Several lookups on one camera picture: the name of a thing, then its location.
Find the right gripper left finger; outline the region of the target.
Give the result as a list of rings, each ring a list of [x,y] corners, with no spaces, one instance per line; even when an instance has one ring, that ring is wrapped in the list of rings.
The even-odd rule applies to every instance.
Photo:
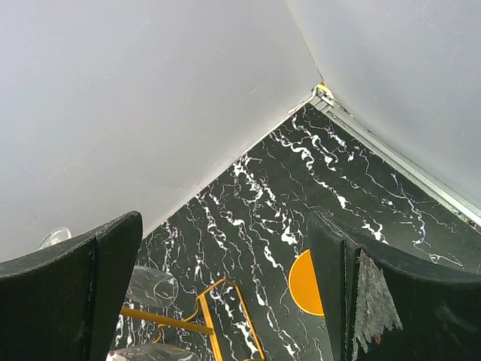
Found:
[[[104,360],[142,241],[130,211],[1,263],[3,360]]]

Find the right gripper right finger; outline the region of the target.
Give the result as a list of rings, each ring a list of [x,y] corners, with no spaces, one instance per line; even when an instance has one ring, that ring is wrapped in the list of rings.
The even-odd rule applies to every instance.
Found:
[[[478,360],[480,277],[358,234],[324,214],[307,239],[335,360]]]

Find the clear flute glass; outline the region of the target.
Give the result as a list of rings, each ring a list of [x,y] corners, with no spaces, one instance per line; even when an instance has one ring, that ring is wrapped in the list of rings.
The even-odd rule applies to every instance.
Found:
[[[51,235],[33,254],[39,264],[26,275],[42,305],[97,313],[119,311],[125,298],[157,308],[178,293],[174,277],[136,265],[139,220],[109,223],[74,238]]]
[[[107,361],[199,361],[198,355],[169,344],[142,344],[111,350]]]

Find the clear flute glass front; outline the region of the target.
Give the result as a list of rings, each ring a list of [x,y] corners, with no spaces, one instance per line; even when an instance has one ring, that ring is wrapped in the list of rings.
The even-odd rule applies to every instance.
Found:
[[[169,344],[142,344],[111,350],[107,361],[199,361],[198,355]]]

